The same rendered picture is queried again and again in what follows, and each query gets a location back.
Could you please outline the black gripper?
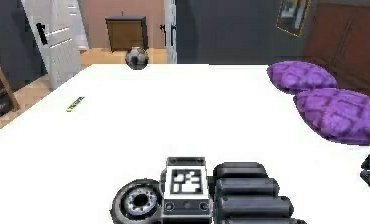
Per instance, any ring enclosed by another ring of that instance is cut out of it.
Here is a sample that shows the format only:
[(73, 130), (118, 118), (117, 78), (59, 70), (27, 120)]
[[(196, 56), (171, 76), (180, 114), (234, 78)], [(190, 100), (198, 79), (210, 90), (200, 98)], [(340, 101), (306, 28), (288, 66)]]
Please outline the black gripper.
[(161, 204), (159, 182), (137, 179), (117, 192), (110, 215), (113, 224), (161, 224)]

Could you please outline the white bed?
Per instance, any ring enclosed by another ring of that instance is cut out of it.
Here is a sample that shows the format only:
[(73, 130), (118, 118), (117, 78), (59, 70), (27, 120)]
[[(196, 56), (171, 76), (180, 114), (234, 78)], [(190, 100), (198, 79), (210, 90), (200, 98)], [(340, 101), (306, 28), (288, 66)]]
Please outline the white bed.
[(116, 192), (170, 156), (259, 162), (307, 224), (370, 224), (367, 155), (312, 131), (262, 66), (96, 64), (0, 130), (0, 224), (112, 224)]

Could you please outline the brown chest of drawers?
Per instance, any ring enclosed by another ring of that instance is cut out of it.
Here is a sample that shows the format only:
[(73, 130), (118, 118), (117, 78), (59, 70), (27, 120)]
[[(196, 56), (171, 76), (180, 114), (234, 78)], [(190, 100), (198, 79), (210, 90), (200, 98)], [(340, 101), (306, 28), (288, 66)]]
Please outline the brown chest of drawers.
[(145, 16), (112, 16), (105, 21), (112, 52), (126, 51), (132, 47), (148, 48)]

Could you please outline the yellow-green flat stick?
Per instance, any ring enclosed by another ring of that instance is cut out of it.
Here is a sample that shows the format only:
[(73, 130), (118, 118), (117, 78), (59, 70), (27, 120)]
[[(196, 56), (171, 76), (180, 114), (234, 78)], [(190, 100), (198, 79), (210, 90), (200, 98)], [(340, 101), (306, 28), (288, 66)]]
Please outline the yellow-green flat stick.
[(72, 112), (74, 108), (82, 102), (85, 97), (78, 97), (70, 106), (66, 109), (66, 112)]

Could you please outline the black and white ball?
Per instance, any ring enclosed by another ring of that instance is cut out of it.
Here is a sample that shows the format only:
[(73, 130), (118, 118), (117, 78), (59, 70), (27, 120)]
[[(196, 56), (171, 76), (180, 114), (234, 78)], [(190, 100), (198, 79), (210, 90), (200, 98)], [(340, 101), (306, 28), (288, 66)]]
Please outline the black and white ball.
[(145, 49), (132, 47), (126, 52), (125, 62), (132, 70), (142, 70), (147, 66), (149, 56)]

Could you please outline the white room door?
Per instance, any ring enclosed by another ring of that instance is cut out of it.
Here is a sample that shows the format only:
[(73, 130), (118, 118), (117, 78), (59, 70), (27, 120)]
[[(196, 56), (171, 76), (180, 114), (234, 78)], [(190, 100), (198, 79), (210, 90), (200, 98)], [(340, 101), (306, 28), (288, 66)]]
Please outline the white room door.
[[(47, 74), (51, 89), (74, 77), (82, 69), (81, 55), (74, 40), (68, 0), (21, 0)], [(43, 45), (36, 24), (45, 25), (48, 43)]]
[(167, 62), (177, 63), (176, 50), (176, 0), (164, 0)]

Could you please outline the brown wooden shelf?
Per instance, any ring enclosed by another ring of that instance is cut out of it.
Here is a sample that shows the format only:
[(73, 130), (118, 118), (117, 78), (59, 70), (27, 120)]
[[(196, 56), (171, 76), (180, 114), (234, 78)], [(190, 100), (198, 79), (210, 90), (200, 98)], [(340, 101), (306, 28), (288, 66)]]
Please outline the brown wooden shelf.
[(0, 66), (0, 118), (10, 111), (19, 110), (19, 104)]

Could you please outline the purple pillow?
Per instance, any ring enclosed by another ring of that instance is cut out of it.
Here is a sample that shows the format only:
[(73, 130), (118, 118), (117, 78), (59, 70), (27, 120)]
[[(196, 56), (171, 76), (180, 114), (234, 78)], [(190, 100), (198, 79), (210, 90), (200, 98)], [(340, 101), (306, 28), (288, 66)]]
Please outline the purple pillow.
[(318, 88), (336, 88), (336, 79), (319, 65), (303, 61), (281, 61), (267, 68), (271, 83), (287, 94)]
[(293, 97), (303, 121), (322, 138), (341, 144), (370, 145), (370, 97), (324, 88)]

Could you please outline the gold framed picture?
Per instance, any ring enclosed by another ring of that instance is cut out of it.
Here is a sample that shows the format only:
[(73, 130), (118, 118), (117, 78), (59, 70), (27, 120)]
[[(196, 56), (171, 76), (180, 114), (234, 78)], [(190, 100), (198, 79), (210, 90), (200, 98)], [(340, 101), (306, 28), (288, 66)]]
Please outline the gold framed picture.
[(276, 26), (292, 36), (303, 33), (311, 0), (280, 0)]

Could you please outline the brown wooden headboard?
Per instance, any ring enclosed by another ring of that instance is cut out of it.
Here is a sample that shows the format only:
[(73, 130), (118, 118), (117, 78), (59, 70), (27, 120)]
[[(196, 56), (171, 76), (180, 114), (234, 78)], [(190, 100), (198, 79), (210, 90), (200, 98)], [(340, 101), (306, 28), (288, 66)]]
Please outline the brown wooden headboard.
[(302, 58), (325, 68), (339, 87), (370, 96), (370, 5), (318, 3)]

